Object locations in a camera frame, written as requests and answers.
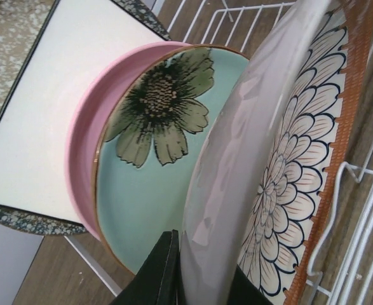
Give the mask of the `teal plate with flower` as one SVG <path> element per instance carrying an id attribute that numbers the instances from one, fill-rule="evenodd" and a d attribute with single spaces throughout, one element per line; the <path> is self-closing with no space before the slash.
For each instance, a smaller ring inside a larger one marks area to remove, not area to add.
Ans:
<path id="1" fill-rule="evenodd" d="M 202 145 L 247 65 L 224 46 L 170 51 L 142 69 L 109 114 L 95 153 L 93 206 L 102 243 L 129 273 L 163 232 L 181 228 Z"/>

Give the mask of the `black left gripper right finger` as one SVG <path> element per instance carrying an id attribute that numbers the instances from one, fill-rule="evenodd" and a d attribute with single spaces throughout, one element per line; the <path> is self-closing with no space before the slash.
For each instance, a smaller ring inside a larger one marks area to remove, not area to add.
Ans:
<path id="1" fill-rule="evenodd" d="M 269 300 L 250 282 L 239 266 L 233 280 L 233 304 L 269 304 Z"/>

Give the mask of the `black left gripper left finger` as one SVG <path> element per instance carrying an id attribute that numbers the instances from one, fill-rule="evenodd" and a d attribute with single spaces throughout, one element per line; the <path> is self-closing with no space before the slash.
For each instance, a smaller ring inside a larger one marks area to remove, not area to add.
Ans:
<path id="1" fill-rule="evenodd" d="M 135 278 L 116 297 L 117 305 L 175 304 L 179 257 L 178 231 L 165 231 Z"/>

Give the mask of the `floral plate with orange rim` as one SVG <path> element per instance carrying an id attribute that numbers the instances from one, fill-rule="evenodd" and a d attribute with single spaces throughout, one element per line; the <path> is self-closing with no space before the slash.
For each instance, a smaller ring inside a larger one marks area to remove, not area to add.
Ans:
<path id="1" fill-rule="evenodd" d="M 185 304 L 226 304 L 237 266 L 296 304 L 330 212 L 373 35 L 373 1 L 296 1 L 205 140 L 180 246 Z"/>

